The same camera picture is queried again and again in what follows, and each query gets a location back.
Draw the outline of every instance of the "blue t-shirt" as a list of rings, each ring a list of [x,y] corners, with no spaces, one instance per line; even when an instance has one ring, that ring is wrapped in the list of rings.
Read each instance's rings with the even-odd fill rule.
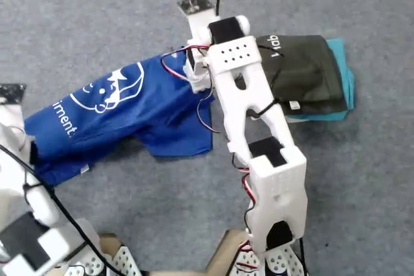
[[[186,54],[164,61],[183,74]],[[155,156],[208,152],[212,134],[196,114],[206,92],[194,94],[187,81],[162,68],[160,56],[115,70],[26,119],[26,132],[35,136],[38,148],[36,173],[55,186],[131,135]],[[200,111],[207,123],[209,103],[203,102]]]

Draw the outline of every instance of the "gray felt surface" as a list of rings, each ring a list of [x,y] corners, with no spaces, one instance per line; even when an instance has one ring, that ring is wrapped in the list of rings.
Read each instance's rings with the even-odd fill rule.
[[[0,80],[29,84],[26,116],[94,78],[190,36],[176,0],[0,0]],[[291,127],[309,160],[312,275],[414,273],[414,0],[223,0],[255,35],[343,37],[357,78],[345,121]],[[223,116],[213,105],[213,123]],[[248,123],[248,138],[266,135]],[[112,231],[146,270],[202,270],[247,197],[217,136],[207,155],[153,158],[130,141],[57,194]]]

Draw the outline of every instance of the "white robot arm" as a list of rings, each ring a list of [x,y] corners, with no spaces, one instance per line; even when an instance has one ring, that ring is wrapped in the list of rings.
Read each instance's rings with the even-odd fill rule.
[[[77,220],[85,234],[81,236],[71,223],[58,225],[60,214],[51,199],[56,196],[29,173],[31,141],[24,131],[20,103],[21,98],[0,94],[0,267],[7,276],[41,276],[56,266],[92,267],[94,262],[94,268],[87,271],[98,275],[104,264],[96,255],[95,250],[100,251],[99,236],[93,227],[85,219]],[[18,197],[26,200],[31,211],[8,223],[9,205]]]
[[[193,38],[188,45],[209,46],[205,55],[189,50],[184,71],[194,92],[210,87],[217,91],[228,150],[250,170],[252,201],[245,215],[248,239],[261,262],[260,275],[271,275],[265,274],[270,264],[266,259],[287,249],[305,231],[306,158],[294,145],[283,111],[274,101],[256,39],[249,36],[248,19],[221,19],[208,0],[183,0],[179,6],[190,23]],[[240,76],[246,85],[243,90],[235,83]],[[271,137],[247,143],[248,109],[267,124]]]

